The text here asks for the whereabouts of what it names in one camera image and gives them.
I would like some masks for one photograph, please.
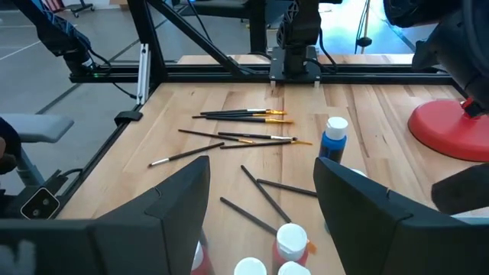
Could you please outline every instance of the red round base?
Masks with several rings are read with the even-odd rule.
[[[489,162],[489,116],[469,118],[457,101],[423,104],[414,110],[407,124],[415,138],[439,153]]]

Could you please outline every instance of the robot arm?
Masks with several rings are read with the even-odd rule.
[[[18,9],[36,26],[37,36],[55,56],[63,56],[73,75],[85,75],[96,68],[89,51],[89,39],[68,21],[56,16],[41,0],[15,0]]]
[[[391,24],[402,28],[439,23],[425,41],[416,43],[413,68],[441,64],[471,97],[465,111],[489,113],[488,0],[384,0]]]

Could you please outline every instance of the gray floor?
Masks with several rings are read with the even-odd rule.
[[[343,5],[322,6],[322,29],[326,49],[333,54],[353,53],[363,0],[346,0]],[[426,38],[433,26],[398,30],[390,27],[381,5],[372,5],[369,37],[373,44],[365,53],[412,53],[409,43]],[[164,21],[153,12],[154,22]],[[136,60],[139,43],[131,15],[119,9],[83,12],[79,18],[62,15],[76,24],[100,55],[115,60]],[[48,177],[56,169],[84,167],[106,138],[114,131],[113,118],[134,106],[134,101],[110,84],[73,85],[63,58],[56,58],[38,42],[31,22],[18,12],[0,12],[0,112],[47,113],[65,115],[75,125],[56,144],[28,144],[25,150]],[[197,29],[195,17],[186,19]],[[245,23],[232,18],[202,16],[215,45],[228,54],[249,52],[249,32]],[[204,54],[171,23],[162,24],[157,33],[165,59],[177,60],[186,54]],[[276,45],[275,32],[269,31],[269,47]],[[134,92],[135,85],[122,85]],[[2,188],[15,194],[22,189],[15,173],[0,177]]]

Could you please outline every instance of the chair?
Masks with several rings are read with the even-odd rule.
[[[71,118],[59,115],[0,114],[19,134],[21,143],[56,143],[73,126]],[[17,160],[17,174],[26,186],[42,186],[45,182],[24,149]]]

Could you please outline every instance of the black paintbrush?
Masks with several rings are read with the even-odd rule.
[[[257,122],[257,123],[293,123],[291,120],[282,120],[275,118],[242,118],[242,117],[225,117],[217,115],[207,115],[206,119],[223,120],[223,121],[245,121],[245,122]]]
[[[306,141],[274,141],[274,142],[260,142],[253,144],[239,144],[239,145],[225,145],[221,146],[221,149],[235,149],[235,148],[246,148],[246,147],[263,147],[263,146],[275,146],[275,145],[285,145],[285,144],[308,144]]]
[[[222,145],[224,145],[224,142],[220,142],[218,144],[213,144],[213,145],[209,145],[209,146],[202,147],[202,148],[199,148],[199,149],[191,150],[191,151],[188,151],[188,152],[185,152],[185,153],[177,154],[175,156],[168,157],[166,159],[162,159],[162,160],[159,160],[159,161],[155,161],[153,163],[150,163],[148,165],[148,167],[153,167],[153,166],[158,165],[158,164],[167,163],[167,162],[170,162],[172,160],[178,160],[178,159],[180,159],[182,157],[187,157],[189,155],[197,154],[197,153],[203,152],[205,150],[213,149],[213,148],[216,148],[216,147],[219,147],[219,146],[222,146]]]
[[[200,112],[201,115],[224,115],[224,114],[237,114],[250,112],[253,114],[269,114],[269,115],[286,115],[285,111],[271,110],[271,109],[239,109],[239,110],[226,110],[226,111],[210,111]]]
[[[294,187],[294,186],[287,186],[287,185],[284,185],[284,184],[281,184],[281,183],[274,183],[274,182],[271,182],[269,180],[262,180],[262,179],[257,179],[257,182],[258,183],[261,183],[261,184],[268,185],[268,186],[273,186],[273,187],[276,187],[276,188],[289,190],[291,192],[299,193],[299,194],[306,195],[306,196],[312,196],[312,197],[315,197],[315,198],[318,197],[318,194],[316,192],[309,191],[309,190],[306,190],[306,189],[297,188],[297,187]]]
[[[285,222],[287,222],[287,223],[291,223],[292,220],[289,218],[289,216],[274,201],[274,199],[272,199],[270,194],[268,194],[268,192],[263,188],[263,186],[261,186],[260,183],[257,182],[257,180],[253,177],[253,175],[251,175],[250,171],[248,171],[248,169],[246,169],[246,167],[244,165],[241,165],[241,169],[246,174],[246,176],[248,176],[248,178],[251,180],[251,182],[253,182],[253,184],[258,188],[258,190],[260,190],[261,194],[265,197],[265,199],[267,199],[267,201],[272,205],[272,207],[274,207],[274,209],[280,214],[280,216],[283,218],[283,220],[285,220]],[[307,250],[310,253],[315,254],[317,251],[317,247],[310,240],[307,240]]]
[[[270,194],[268,194],[268,192],[265,191],[265,189],[263,189],[263,186],[261,186],[260,183],[258,183],[257,180],[253,177],[253,175],[251,175],[250,171],[248,171],[248,169],[246,169],[246,167],[244,165],[241,165],[241,169],[246,174],[246,176],[248,176],[248,178],[251,180],[251,182],[258,188],[258,190],[260,190],[260,193],[265,197],[265,199],[267,199],[267,201],[272,205],[272,207],[275,209],[275,211],[277,211],[280,214],[280,216],[283,218],[283,220],[285,220],[285,222],[287,222],[287,223],[292,222],[292,220],[289,218],[289,216],[274,201],[274,199],[272,199]]]
[[[238,212],[239,214],[243,215],[245,218],[249,219],[252,221],[254,224],[258,225],[259,227],[263,228],[266,232],[272,234],[273,236],[277,236],[277,230],[266,222],[261,221],[259,218],[253,216],[252,214],[246,212],[246,210],[242,209],[241,207],[237,206],[236,204],[229,202],[227,199],[221,197],[221,202],[226,204],[227,206],[231,207],[233,210]]]
[[[208,117],[226,117],[226,118],[240,118],[240,117],[264,117],[267,114],[255,114],[251,112],[244,113],[229,113],[229,114],[217,114],[217,115],[194,115],[192,118],[208,118]]]
[[[183,130],[183,129],[178,129],[178,131],[181,131],[181,132],[187,133],[187,134],[197,134],[197,135],[201,135],[204,137],[220,138],[220,139],[227,140],[227,141],[237,141],[237,142],[242,142],[242,143],[246,143],[246,144],[253,144],[254,143],[254,141],[247,141],[247,140],[239,139],[236,137],[226,137],[226,136],[223,136],[220,134],[207,134],[207,133],[202,133],[202,132],[197,132],[197,131],[189,131],[189,130]]]
[[[219,132],[218,134],[223,134],[232,137],[261,138],[261,139],[271,139],[271,140],[278,140],[278,141],[297,140],[297,137],[279,137],[279,136],[272,136],[268,134],[242,134],[242,133],[228,133],[228,132]]]

